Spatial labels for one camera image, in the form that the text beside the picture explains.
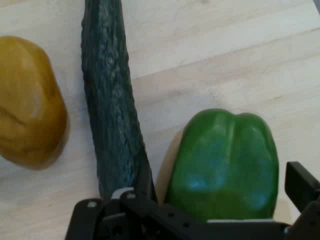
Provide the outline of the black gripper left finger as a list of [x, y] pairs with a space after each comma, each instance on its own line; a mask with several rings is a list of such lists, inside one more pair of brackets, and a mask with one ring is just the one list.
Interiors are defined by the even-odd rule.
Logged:
[[104, 201], [79, 201], [66, 233], [68, 240], [201, 240], [208, 229], [171, 206], [157, 203], [149, 161], [138, 169], [134, 188], [121, 188]]

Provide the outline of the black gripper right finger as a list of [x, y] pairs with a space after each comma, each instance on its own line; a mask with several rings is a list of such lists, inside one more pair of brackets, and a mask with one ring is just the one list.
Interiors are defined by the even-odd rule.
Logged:
[[288, 228], [287, 240], [318, 240], [320, 238], [320, 182], [299, 162], [286, 164], [284, 189], [300, 212]]

